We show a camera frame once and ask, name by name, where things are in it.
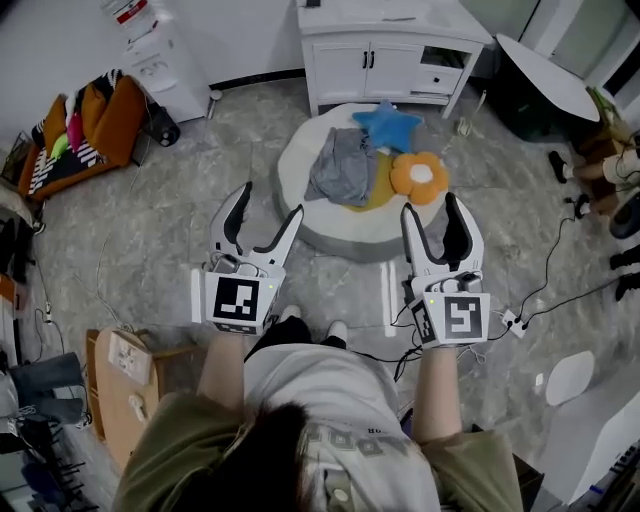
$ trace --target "blue star plush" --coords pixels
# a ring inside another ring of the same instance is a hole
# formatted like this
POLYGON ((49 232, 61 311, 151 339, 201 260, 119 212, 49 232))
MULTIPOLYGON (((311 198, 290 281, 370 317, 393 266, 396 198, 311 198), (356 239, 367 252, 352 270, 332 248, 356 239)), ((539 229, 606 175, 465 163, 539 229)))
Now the blue star plush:
POLYGON ((373 147, 389 146, 402 153, 411 153, 411 131, 422 119, 403 114, 384 100, 373 112, 354 112, 353 119, 367 130, 373 147))

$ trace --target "yellow cloth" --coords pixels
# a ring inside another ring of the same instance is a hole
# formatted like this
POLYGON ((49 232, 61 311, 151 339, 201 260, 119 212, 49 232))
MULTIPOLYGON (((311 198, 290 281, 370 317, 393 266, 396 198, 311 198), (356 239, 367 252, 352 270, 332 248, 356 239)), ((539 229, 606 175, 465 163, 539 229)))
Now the yellow cloth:
POLYGON ((387 204, 389 200, 396 194, 391 186, 391 168, 393 166, 393 158, 378 151, 378 173, 376 174, 376 184, 371 191, 371 197, 364 206, 343 205, 356 213, 368 212, 380 208, 387 204))

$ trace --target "power strip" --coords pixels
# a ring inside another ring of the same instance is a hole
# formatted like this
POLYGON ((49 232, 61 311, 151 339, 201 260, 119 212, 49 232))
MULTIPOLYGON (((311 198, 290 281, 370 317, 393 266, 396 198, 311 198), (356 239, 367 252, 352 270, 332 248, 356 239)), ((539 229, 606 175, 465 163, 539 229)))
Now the power strip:
POLYGON ((504 316, 502 317, 502 323, 505 326, 509 326, 509 322, 511 322, 511 327, 509 327, 509 330, 513 334, 515 334, 518 338, 522 339, 524 337, 525 332, 527 332, 526 329, 523 329, 522 327, 524 323, 522 322, 522 320, 517 322, 516 315, 514 315, 511 311, 507 309, 504 312, 504 316))

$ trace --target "white dresser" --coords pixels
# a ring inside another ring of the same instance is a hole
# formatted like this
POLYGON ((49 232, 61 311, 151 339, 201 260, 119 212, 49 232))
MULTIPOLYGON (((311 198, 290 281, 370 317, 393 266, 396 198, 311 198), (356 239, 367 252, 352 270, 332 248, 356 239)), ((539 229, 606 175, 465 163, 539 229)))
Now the white dresser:
POLYGON ((319 105, 444 105, 448 117, 491 35, 456 1, 298 5, 311 115, 319 105))

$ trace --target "round cushion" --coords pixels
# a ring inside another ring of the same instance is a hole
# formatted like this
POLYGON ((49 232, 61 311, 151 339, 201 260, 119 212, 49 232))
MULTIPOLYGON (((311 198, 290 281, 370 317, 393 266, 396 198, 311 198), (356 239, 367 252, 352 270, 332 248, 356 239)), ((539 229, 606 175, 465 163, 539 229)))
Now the round cushion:
MULTIPOLYGON (((328 199, 305 201, 309 172, 324 145, 329 129, 358 128, 354 112, 371 112, 377 105, 347 103, 306 121, 283 151, 273 173, 276 206, 286 217, 299 204, 304 219, 298 237, 326 254, 359 262, 387 261, 404 252, 400 212, 406 196, 395 195, 386 204, 355 212, 328 199)), ((446 188, 428 204, 416 206, 427 226, 444 203, 446 188)))
POLYGON ((433 153, 405 153, 393 161, 391 184, 414 205, 429 204, 449 186, 449 174, 433 153))

